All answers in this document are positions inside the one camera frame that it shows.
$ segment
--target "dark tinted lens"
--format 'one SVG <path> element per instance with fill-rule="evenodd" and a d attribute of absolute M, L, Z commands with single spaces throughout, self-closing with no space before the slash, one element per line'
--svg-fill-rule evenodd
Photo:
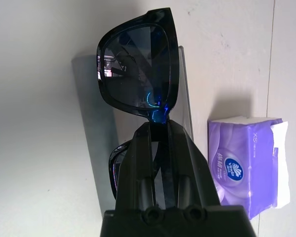
<path fill-rule="evenodd" d="M 167 99 L 170 81 L 168 41 L 160 27 L 119 34 L 105 49 L 105 83 L 110 95 L 126 105 L 156 108 Z"/>

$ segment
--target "purple tissue pack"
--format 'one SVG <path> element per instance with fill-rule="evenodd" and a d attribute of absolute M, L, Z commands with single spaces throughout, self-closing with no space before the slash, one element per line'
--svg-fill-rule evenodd
<path fill-rule="evenodd" d="M 287 126 L 280 118 L 209 121 L 209 167 L 222 205 L 242 205 L 252 219 L 290 202 Z"/>

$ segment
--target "tissue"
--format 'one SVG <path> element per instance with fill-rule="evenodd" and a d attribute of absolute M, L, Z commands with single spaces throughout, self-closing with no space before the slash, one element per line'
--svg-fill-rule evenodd
<path fill-rule="evenodd" d="M 209 167 L 222 205 L 242 205 L 252 219 L 289 203 L 287 127 L 279 118 L 209 122 Z"/>

